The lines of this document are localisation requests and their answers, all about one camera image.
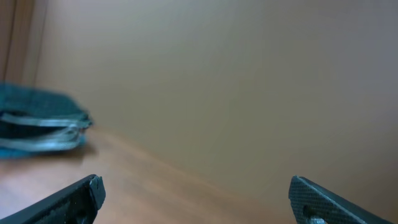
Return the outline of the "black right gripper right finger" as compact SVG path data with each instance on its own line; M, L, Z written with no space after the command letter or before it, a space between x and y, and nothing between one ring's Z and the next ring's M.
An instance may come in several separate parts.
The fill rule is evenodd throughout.
M298 224L392 224L297 175L290 182L289 200Z

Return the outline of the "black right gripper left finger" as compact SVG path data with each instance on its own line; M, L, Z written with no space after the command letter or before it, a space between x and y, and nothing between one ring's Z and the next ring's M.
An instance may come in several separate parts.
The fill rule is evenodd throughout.
M105 198L103 179L91 174L1 219L1 224L92 224Z

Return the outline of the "black shorts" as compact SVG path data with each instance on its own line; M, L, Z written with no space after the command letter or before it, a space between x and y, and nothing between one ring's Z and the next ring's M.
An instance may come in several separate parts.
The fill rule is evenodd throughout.
M75 125L88 129L89 112L67 95L1 83L1 137L27 139Z

